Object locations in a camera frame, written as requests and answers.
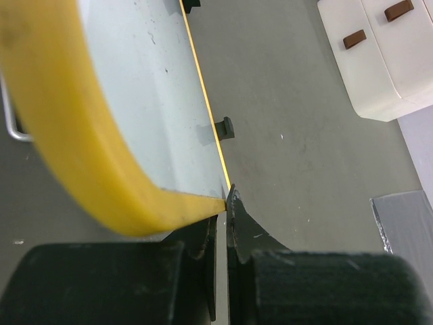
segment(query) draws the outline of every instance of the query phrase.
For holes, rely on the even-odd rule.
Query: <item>white furniture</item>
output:
[[[391,121],[433,105],[433,0],[319,0],[318,7],[359,116]]]

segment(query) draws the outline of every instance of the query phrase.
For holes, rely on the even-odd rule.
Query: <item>yellow edge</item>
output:
[[[185,25],[186,25],[186,27],[187,27],[187,32],[188,32],[189,42],[191,43],[192,54],[194,55],[194,60],[196,61],[196,66],[197,66],[198,76],[199,76],[199,78],[200,78],[200,83],[202,84],[204,100],[205,100],[205,102],[206,102],[206,107],[208,108],[208,113],[209,113],[209,117],[210,117],[210,124],[212,125],[212,130],[214,131],[215,142],[216,142],[216,146],[217,146],[217,148],[218,148],[219,158],[221,159],[221,164],[222,164],[222,166],[223,166],[223,171],[224,171],[225,181],[227,182],[227,188],[230,189],[231,183],[230,183],[230,179],[229,179],[229,174],[228,174],[228,172],[227,172],[227,168],[226,168],[226,166],[225,166],[225,161],[224,161],[223,151],[221,150],[221,145],[220,145],[220,143],[219,143],[217,130],[215,129],[214,117],[213,117],[213,115],[212,115],[212,110],[210,109],[210,104],[209,104],[208,94],[207,94],[207,92],[206,92],[206,88],[205,88],[205,86],[204,86],[204,81],[203,81],[203,77],[202,77],[202,71],[200,70],[200,65],[198,64],[197,53],[196,53],[196,49],[195,49],[195,47],[194,47],[194,42],[193,42],[193,40],[192,40],[191,31],[189,30],[188,19],[187,19],[187,15],[186,15],[186,13],[185,13],[185,9],[183,8],[182,0],[180,0],[180,2],[181,2],[181,8],[182,8],[183,19],[184,19],[184,21],[185,21]]]
[[[225,210],[223,199],[161,190],[140,169],[95,76],[76,1],[0,0],[0,64],[46,163],[109,228],[142,236]]]

